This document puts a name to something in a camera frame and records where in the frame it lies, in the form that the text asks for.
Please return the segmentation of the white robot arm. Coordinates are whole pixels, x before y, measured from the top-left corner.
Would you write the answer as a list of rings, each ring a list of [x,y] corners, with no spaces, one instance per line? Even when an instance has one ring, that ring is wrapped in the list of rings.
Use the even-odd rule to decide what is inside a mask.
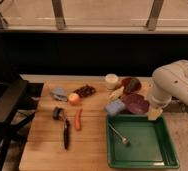
[[[152,87],[149,89],[149,120],[156,120],[163,109],[175,97],[188,106],[188,60],[179,60],[161,66],[152,74]]]

